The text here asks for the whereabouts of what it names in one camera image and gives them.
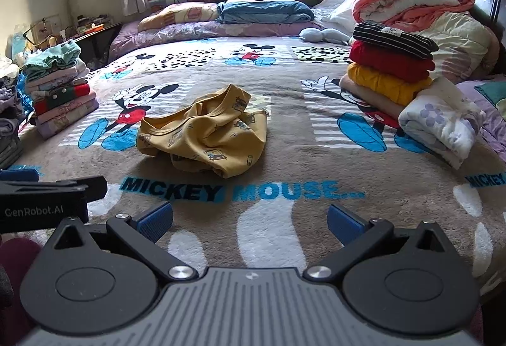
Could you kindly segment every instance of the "white stuffed toy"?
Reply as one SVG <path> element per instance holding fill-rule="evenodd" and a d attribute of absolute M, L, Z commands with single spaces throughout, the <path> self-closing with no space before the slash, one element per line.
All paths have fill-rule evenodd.
<path fill-rule="evenodd" d="M 342 44 L 343 42 L 348 44 L 351 39 L 346 34 L 343 34 L 341 31 L 334 28 L 327 28 L 323 31 L 316 28 L 306 28 L 300 32 L 299 38 L 303 42 L 315 43 L 324 41 L 332 44 Z"/>

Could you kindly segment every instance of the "yellow folded shirt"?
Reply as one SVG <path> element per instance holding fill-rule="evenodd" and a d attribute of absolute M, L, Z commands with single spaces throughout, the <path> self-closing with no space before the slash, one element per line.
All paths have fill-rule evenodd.
<path fill-rule="evenodd" d="M 244 111 L 250 99 L 230 84 L 172 115 L 145 117 L 136 147 L 150 156 L 166 152 L 175 168 L 188 172 L 212 169 L 224 178 L 239 175 L 260 158 L 267 137 L 266 111 Z"/>
<path fill-rule="evenodd" d="M 348 77 L 357 85 L 370 88 L 402 106 L 409 104 L 418 92 L 427 88 L 432 82 L 432 79 L 428 77 L 417 83 L 408 83 L 393 75 L 383 74 L 357 63 L 348 67 Z"/>

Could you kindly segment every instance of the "purple blanket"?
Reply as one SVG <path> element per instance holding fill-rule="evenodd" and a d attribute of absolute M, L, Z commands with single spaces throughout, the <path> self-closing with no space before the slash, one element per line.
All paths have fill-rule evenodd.
<path fill-rule="evenodd" d="M 220 24 L 216 21 L 172 24 L 162 29 L 138 32 L 140 21 L 123 25 L 109 48 L 109 62 L 138 48 L 168 42 L 230 36 L 298 36 L 306 28 L 322 29 L 313 22 L 295 24 Z"/>
<path fill-rule="evenodd" d="M 482 135 L 495 152 L 506 162 L 506 121 L 499 111 L 474 87 L 487 82 L 506 81 L 506 76 L 497 75 L 484 81 L 465 81 L 457 87 L 487 115 L 481 129 Z"/>

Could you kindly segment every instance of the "yellow patterned pillow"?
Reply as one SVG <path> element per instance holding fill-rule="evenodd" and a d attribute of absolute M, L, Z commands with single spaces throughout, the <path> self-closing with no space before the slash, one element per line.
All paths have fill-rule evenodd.
<path fill-rule="evenodd" d="M 171 24 L 185 22 L 214 21 L 218 18 L 215 3 L 173 3 L 162 9 L 158 14 L 144 18 L 137 31 L 160 29 Z"/>

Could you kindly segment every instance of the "red folded clothes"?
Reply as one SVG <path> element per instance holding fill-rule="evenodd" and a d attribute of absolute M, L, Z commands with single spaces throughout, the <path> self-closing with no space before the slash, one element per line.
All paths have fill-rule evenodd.
<path fill-rule="evenodd" d="M 37 115 L 42 115 L 57 106 L 63 105 L 73 99 L 83 97 L 87 94 L 89 94 L 89 85 L 87 83 L 83 83 L 75 87 L 70 85 L 68 87 L 58 88 L 51 93 L 51 96 L 35 103 L 34 109 Z"/>
<path fill-rule="evenodd" d="M 429 76 L 428 71 L 436 69 L 436 65 L 431 59 L 412 58 L 358 40 L 353 42 L 350 59 L 359 65 L 394 75 L 409 83 L 426 79 Z"/>

